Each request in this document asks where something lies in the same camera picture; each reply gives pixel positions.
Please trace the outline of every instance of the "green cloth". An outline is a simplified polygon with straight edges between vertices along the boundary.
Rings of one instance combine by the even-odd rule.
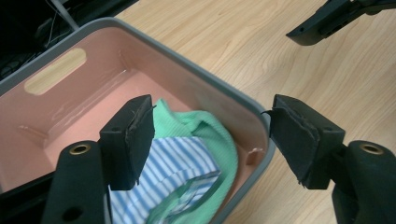
[[[201,200],[188,210],[167,219],[170,223],[208,223],[221,206],[236,175],[238,157],[232,137],[209,112],[173,112],[163,99],[160,99],[154,108],[154,127],[154,138],[170,136],[202,138],[218,164],[221,170],[219,179]],[[165,219],[184,190],[185,186],[180,187],[152,209],[148,223]]]

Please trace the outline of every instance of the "light wood surface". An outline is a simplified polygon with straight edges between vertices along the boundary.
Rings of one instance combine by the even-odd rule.
[[[396,10],[361,16],[312,47],[285,34],[325,1],[141,0],[118,15],[270,108],[303,100],[352,140],[396,152]],[[335,223],[330,189],[298,185],[277,151],[227,223]]]

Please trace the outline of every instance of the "plastic bin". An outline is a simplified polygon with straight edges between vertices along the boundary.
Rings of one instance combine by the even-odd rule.
[[[264,109],[112,18],[85,25],[0,84],[1,190],[52,172],[63,148],[97,141],[122,105],[143,94],[154,103],[164,98],[176,111],[209,111],[231,133],[239,166],[216,216],[226,218],[273,157]]]

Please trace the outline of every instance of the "bin handle cutout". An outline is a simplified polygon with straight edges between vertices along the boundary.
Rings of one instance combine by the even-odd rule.
[[[71,49],[29,78],[24,83],[24,89],[33,95],[42,95],[76,71],[86,61],[87,54],[84,49]]]

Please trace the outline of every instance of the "blue and white striped fabric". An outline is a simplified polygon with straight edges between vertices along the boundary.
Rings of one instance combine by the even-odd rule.
[[[170,193],[192,180],[168,217],[196,203],[218,179],[219,167],[198,137],[154,139],[139,185],[110,191],[114,223],[145,223],[149,211]]]

